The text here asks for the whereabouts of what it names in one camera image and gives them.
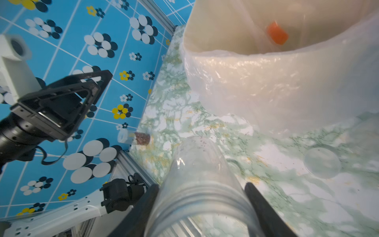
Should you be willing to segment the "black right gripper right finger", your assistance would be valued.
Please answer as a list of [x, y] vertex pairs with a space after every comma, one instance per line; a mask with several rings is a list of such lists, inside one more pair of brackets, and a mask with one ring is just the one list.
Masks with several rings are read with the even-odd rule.
[[297, 236], [252, 183], [246, 183], [244, 191], [255, 210], [260, 228], [266, 237]]

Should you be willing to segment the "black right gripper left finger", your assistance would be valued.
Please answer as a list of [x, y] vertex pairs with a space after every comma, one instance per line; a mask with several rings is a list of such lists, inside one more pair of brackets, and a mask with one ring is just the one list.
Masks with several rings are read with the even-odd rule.
[[109, 237], [143, 237], [158, 193], [159, 185], [151, 185]]

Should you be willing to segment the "clear jar with dried flowers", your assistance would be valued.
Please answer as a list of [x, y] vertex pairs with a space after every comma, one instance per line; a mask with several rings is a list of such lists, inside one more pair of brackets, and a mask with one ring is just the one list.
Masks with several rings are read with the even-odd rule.
[[218, 146], [210, 139], [186, 138], [176, 149], [160, 186], [147, 237], [262, 237], [257, 214]]

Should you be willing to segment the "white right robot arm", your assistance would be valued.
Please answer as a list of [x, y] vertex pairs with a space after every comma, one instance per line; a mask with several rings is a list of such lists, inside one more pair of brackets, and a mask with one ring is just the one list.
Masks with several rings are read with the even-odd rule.
[[146, 187], [116, 179], [75, 203], [10, 223], [3, 237], [52, 237], [84, 221], [128, 210], [112, 237], [160, 237], [174, 225], [196, 227], [189, 221], [202, 214], [222, 215], [242, 222], [250, 237], [292, 237], [294, 232], [273, 210], [258, 189], [241, 187], [234, 175], [210, 172], [169, 173], [162, 185]]

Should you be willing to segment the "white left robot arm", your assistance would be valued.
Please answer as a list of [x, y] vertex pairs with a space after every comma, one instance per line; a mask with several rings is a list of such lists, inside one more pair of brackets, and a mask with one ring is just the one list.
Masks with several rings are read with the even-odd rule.
[[67, 141], [112, 77], [109, 70], [70, 75], [21, 97], [1, 121], [1, 166], [32, 161], [45, 140]]

